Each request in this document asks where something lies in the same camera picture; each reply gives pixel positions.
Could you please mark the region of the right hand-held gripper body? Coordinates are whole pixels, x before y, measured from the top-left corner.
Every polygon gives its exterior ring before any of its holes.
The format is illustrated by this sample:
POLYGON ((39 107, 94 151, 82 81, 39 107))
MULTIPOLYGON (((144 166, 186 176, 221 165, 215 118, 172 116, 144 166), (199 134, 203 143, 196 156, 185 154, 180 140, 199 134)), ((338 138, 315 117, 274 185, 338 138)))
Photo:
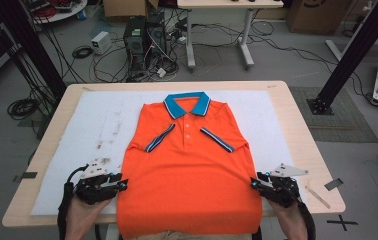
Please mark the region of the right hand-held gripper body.
POLYGON ((270 190, 264 197, 284 208, 288 208, 300 197, 299 187, 295 177, 307 175, 306 169, 300 169, 281 163, 274 170, 266 173, 270 190))

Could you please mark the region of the small white box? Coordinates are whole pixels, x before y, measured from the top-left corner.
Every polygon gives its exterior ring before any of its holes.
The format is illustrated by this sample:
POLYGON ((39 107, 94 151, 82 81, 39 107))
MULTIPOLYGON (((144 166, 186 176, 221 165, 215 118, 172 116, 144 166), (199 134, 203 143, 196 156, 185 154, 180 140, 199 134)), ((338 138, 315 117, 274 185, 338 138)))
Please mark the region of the small white box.
POLYGON ((104 54, 112 46, 111 38, 106 31, 101 31, 91 40, 91 43, 97 55, 104 54))

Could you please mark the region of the grey tape strip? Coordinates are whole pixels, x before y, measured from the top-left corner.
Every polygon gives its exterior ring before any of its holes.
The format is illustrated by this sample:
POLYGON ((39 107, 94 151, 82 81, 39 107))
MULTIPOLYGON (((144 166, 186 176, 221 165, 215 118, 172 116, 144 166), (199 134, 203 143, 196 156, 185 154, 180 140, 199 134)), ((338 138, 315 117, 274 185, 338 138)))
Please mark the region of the grey tape strip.
POLYGON ((38 172, 23 172, 21 175, 16 175, 13 182, 20 183, 23 179, 35 179, 38 172))
POLYGON ((343 184, 343 181, 340 178, 334 179, 328 183, 325 184, 325 188, 328 191, 331 191, 332 189, 335 189, 343 184))

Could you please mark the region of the black computer tower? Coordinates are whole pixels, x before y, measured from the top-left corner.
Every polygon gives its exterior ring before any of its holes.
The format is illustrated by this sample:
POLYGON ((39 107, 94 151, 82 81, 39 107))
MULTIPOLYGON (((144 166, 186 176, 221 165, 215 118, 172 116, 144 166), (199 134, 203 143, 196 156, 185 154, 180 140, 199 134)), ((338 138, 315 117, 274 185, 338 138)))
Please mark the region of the black computer tower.
POLYGON ((167 52, 167 43, 165 37, 165 28, 163 25, 149 25, 147 28, 149 54, 148 62, 164 56, 167 52))
POLYGON ((131 16, 126 24, 123 40, 131 70, 145 70, 147 41, 144 16, 131 16))

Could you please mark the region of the orange polo shirt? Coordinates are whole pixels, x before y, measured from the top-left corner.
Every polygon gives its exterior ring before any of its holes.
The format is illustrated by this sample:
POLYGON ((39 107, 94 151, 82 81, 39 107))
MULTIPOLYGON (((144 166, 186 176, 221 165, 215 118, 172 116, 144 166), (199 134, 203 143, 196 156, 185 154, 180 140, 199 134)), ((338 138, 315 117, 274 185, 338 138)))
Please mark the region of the orange polo shirt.
POLYGON ((167 231, 250 236, 260 225, 249 144, 229 105, 204 92, 144 105, 122 174, 128 188, 117 200, 117 224, 126 239, 167 231))

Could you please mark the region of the white foam mat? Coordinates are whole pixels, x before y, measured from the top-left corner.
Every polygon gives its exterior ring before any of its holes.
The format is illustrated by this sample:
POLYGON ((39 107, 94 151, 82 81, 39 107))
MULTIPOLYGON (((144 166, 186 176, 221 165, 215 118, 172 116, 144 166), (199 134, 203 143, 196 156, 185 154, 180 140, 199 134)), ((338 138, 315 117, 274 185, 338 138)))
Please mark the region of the white foam mat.
MULTIPOLYGON (((54 216, 71 172, 105 158, 106 169, 121 170, 124 151, 132 139, 143 105, 163 101, 168 91, 86 91, 72 112, 54 155, 49 158, 31 214, 54 216)), ((295 164, 278 121, 271 93, 266 90, 208 90, 213 100, 229 105, 248 141, 258 172, 284 163, 295 164)))

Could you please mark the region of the open cardboard box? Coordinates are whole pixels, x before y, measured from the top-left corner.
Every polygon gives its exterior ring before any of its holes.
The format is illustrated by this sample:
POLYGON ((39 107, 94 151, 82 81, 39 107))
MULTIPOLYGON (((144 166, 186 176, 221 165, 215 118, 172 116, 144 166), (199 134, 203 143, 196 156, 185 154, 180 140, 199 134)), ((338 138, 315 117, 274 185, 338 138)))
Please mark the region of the open cardboard box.
POLYGON ((159 0, 103 0, 106 17, 145 16, 159 0))

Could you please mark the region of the wooden desk with grey legs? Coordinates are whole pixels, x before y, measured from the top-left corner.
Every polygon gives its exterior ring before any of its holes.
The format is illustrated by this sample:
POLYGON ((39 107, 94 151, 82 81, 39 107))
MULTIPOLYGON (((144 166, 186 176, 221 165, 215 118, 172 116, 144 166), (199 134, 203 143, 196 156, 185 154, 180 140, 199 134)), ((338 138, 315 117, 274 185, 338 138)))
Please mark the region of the wooden desk with grey legs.
POLYGON ((254 65, 254 61, 247 46, 247 39, 254 10, 280 8, 283 6, 283 2, 282 0, 177 0, 177 6, 180 9, 184 9, 187 15, 187 36, 185 47, 187 66, 190 70, 193 70, 196 67, 192 41, 192 11, 194 9, 244 9, 244 29, 242 31, 242 36, 237 38, 237 45, 239 46, 245 60, 245 68, 248 69, 254 65))

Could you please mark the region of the person's left hand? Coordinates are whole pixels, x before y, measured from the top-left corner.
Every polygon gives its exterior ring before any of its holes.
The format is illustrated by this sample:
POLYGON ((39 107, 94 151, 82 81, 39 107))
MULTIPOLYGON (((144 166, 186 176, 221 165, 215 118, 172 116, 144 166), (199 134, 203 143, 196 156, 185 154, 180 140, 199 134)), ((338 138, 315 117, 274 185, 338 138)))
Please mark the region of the person's left hand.
POLYGON ((77 233, 87 232, 110 202, 111 199, 89 205, 78 197, 74 197, 67 213, 67 230, 77 233))

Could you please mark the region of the printed cardboard box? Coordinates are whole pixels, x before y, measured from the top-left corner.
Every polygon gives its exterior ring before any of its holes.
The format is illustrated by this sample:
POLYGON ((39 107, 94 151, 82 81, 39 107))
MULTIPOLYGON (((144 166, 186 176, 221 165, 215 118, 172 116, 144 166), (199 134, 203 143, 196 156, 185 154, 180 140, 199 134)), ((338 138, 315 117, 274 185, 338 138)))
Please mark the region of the printed cardboard box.
POLYGON ((292 0, 286 23, 290 32, 333 35, 353 0, 292 0))

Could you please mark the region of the thin wooden stick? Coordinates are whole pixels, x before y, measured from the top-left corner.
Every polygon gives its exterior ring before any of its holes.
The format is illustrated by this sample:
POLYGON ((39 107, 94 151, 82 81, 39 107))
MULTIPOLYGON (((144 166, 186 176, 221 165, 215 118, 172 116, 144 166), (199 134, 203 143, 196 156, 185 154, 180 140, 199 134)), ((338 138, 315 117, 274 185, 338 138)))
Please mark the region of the thin wooden stick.
POLYGON ((315 192, 311 187, 305 186, 305 189, 311 193, 312 196, 314 196, 319 202, 321 202, 327 209, 330 209, 331 206, 329 203, 327 203, 317 192, 315 192))

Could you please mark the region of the black metal stand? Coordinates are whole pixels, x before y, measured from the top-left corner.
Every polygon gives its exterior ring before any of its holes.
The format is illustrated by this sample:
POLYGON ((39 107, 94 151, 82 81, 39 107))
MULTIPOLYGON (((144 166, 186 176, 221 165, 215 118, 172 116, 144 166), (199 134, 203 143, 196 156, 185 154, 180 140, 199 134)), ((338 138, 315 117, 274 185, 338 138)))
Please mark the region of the black metal stand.
POLYGON ((315 99, 308 99, 314 115, 328 115, 331 104, 358 67, 362 59, 378 39, 378 0, 361 27, 351 38, 339 63, 315 99))
POLYGON ((0 0, 6 8, 5 17, 18 41, 26 51, 33 65, 39 71, 45 83, 56 99, 61 99, 65 93, 66 85, 56 70, 47 51, 42 45, 38 35, 27 20, 19 0, 0 0))

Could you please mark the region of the person's right hand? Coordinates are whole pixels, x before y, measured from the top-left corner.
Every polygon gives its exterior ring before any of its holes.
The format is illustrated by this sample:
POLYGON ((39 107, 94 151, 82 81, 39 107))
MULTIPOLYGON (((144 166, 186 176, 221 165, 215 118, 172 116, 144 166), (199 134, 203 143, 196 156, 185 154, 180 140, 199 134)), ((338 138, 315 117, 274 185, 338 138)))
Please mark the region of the person's right hand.
POLYGON ((268 203, 277 216, 280 226, 284 232, 306 229, 305 222, 296 203, 293 203, 287 208, 271 200, 268 200, 268 203))

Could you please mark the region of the grey floor mat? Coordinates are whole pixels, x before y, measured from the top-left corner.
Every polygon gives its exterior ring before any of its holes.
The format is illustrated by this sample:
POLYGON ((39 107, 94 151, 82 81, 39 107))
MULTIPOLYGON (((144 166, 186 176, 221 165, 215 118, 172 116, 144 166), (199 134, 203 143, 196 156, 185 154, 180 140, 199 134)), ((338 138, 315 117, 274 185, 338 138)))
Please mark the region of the grey floor mat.
POLYGON ((313 100, 320 87, 291 87, 290 91, 315 141, 346 143, 378 143, 346 90, 342 89, 331 105, 330 113, 314 115, 308 100, 313 100))

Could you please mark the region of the light wooden table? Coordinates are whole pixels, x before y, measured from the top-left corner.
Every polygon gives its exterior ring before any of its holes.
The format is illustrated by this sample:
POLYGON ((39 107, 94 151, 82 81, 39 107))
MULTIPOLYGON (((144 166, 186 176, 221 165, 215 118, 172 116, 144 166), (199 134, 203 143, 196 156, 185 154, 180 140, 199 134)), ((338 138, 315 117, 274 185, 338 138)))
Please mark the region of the light wooden table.
POLYGON ((2 219, 5 227, 41 227, 56 224, 54 216, 33 216, 31 210, 41 188, 48 167, 49 158, 54 155, 60 138, 69 123, 81 95, 86 91, 168 91, 169 93, 196 90, 266 90, 271 93, 276 106, 278 121, 286 139, 287 147, 295 161, 295 166, 309 171, 299 180, 302 199, 313 214, 341 213, 345 203, 337 190, 328 191, 325 184, 332 180, 319 149, 296 105, 287 84, 283 81, 205 81, 205 82, 149 82, 73 84, 69 86, 29 164, 28 172, 38 172, 35 179, 23 179, 2 219), (305 189, 311 187, 331 208, 305 189))

